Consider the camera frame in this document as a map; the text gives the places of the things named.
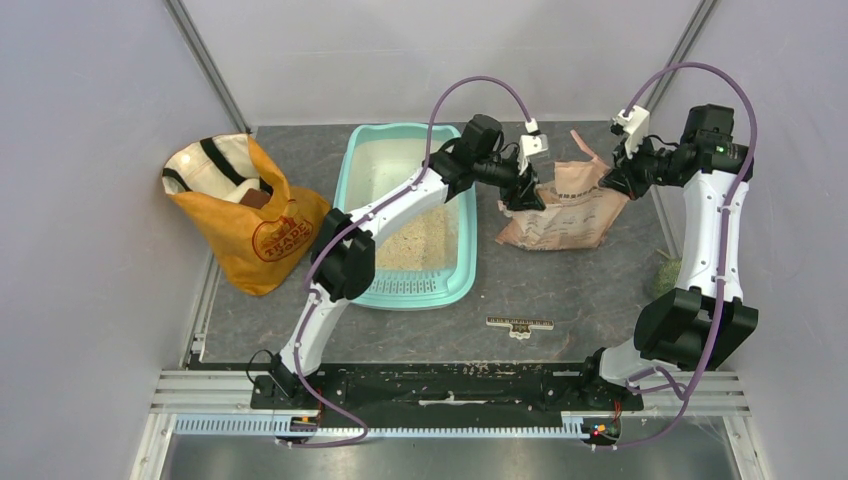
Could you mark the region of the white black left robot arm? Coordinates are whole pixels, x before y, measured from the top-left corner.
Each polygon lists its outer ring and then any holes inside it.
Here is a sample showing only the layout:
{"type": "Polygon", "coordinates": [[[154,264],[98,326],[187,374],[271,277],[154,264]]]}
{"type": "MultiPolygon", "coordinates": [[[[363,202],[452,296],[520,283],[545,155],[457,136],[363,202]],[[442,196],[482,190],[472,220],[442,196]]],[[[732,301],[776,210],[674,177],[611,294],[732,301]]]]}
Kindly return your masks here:
{"type": "Polygon", "coordinates": [[[334,208],[325,216],[313,245],[304,310],[269,371],[281,401],[295,409],[311,401],[314,383],[308,376],[320,367],[341,314],[372,284],[377,249],[415,217],[476,183],[499,188],[512,211],[544,209],[531,161],[548,152],[549,142],[535,120],[525,130],[514,151],[504,155],[501,123],[477,114],[459,136],[437,150],[427,148],[421,167],[389,193],[351,212],[334,208]]]}

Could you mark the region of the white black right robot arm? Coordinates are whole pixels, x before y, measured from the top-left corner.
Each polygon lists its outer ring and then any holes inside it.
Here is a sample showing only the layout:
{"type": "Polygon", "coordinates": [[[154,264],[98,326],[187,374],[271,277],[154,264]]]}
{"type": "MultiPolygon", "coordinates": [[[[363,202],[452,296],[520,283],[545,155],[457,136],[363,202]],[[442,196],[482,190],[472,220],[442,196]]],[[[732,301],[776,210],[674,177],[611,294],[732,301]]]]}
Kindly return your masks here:
{"type": "Polygon", "coordinates": [[[586,359],[579,400],[601,409],[617,392],[672,370],[699,378],[720,366],[755,330],[759,312],[743,303],[738,270],[741,211],[752,178],[749,146],[734,141],[734,111],[706,104],[690,109],[680,140],[654,146],[649,112],[620,112],[611,130],[622,140],[601,186],[635,200],[652,186],[683,190],[685,235],[674,286],[641,311],[633,336],[586,359]]]}

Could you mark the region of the pink cat litter bag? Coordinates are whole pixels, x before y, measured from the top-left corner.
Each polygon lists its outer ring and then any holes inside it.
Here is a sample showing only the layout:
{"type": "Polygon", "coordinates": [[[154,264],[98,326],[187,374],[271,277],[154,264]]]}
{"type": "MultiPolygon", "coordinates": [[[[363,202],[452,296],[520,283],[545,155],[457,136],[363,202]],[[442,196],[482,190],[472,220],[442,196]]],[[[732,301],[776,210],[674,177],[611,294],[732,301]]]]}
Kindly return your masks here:
{"type": "Polygon", "coordinates": [[[611,168],[576,130],[570,134],[589,158],[554,163],[554,179],[536,188],[544,210],[512,212],[500,205],[510,222],[495,237],[498,244],[528,251],[557,251],[595,249],[603,243],[630,198],[600,186],[611,168]]]}

